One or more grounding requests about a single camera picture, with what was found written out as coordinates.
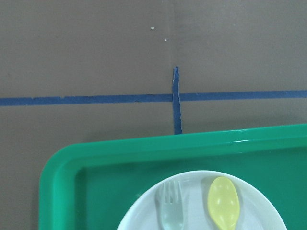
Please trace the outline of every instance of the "blue tape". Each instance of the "blue tape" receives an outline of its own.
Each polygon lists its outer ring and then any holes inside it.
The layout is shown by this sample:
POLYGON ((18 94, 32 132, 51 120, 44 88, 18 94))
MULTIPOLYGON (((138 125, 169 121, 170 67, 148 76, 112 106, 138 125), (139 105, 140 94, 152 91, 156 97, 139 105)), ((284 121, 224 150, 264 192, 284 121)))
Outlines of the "blue tape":
POLYGON ((181 93, 181 101, 307 98, 307 90, 181 93))
POLYGON ((171 102, 172 94, 0 98, 0 106, 171 102))
POLYGON ((180 108, 180 95, 179 95, 179 70, 178 67, 174 68, 173 78, 173 117, 174 117, 174 133, 182 134, 181 128, 181 108, 180 108))

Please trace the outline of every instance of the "gray fork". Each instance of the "gray fork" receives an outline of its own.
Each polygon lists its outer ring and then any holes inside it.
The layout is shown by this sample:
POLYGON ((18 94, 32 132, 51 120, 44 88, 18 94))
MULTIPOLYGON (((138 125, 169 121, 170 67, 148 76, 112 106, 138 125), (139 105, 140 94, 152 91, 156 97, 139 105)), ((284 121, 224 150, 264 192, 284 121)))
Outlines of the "gray fork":
POLYGON ((163 183, 160 215, 163 230, 183 230, 184 217, 179 181, 163 183))

